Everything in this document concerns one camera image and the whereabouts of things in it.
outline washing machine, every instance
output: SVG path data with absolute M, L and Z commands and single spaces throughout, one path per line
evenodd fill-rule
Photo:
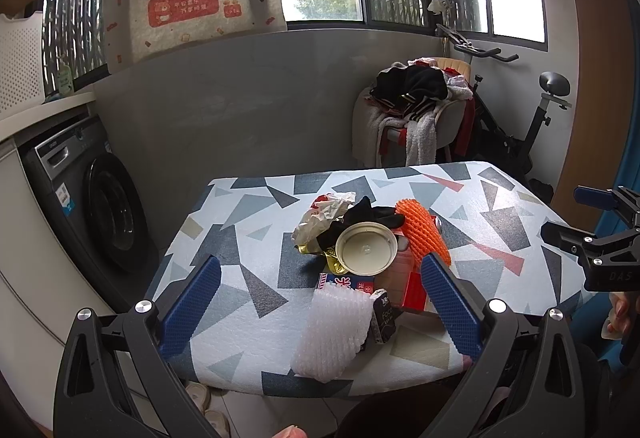
M 114 312 L 126 312 L 159 264 L 142 203 L 99 117 L 61 128 L 21 147 L 27 178 L 69 258 Z

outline geometric patterned tablecloth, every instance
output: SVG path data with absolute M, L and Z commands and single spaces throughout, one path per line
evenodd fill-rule
M 323 257 L 301 255 L 290 235 L 316 196 L 369 196 L 373 205 L 415 198 L 438 214 L 452 270 L 484 297 L 516 312 L 572 313 L 590 293 L 575 256 L 550 248 L 540 226 L 562 221 L 519 183 L 488 163 L 334 171 L 209 183 L 168 248 L 149 288 L 156 299 L 203 254 L 222 265 L 222 284 L 183 354 L 181 378 L 234 391 L 276 396 L 369 394 L 430 382 L 463 369 L 433 315 L 403 313 L 383 346 L 368 343 L 337 380 L 296 376 L 290 357 L 306 324 Z

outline round plastic lid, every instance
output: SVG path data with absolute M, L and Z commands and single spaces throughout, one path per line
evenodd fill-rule
M 391 265 L 398 252 L 393 232 L 379 223 L 357 223 L 347 228 L 335 244 L 340 263 L 356 275 L 375 275 Z

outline blue curtain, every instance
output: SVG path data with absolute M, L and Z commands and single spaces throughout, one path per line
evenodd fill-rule
M 637 0 L 628 0 L 628 3 L 635 47 L 634 107 L 629 124 L 629 134 L 626 137 L 625 151 L 622 154 L 614 185 L 623 185 L 632 190 L 640 191 L 640 4 Z M 622 230 L 626 230 L 626 225 L 619 217 L 613 212 L 603 212 L 596 225 L 595 233 L 598 237 L 604 237 Z

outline white plastic basket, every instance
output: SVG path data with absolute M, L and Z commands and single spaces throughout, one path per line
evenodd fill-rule
M 42 102 L 42 12 L 14 20 L 0 14 L 0 120 Z

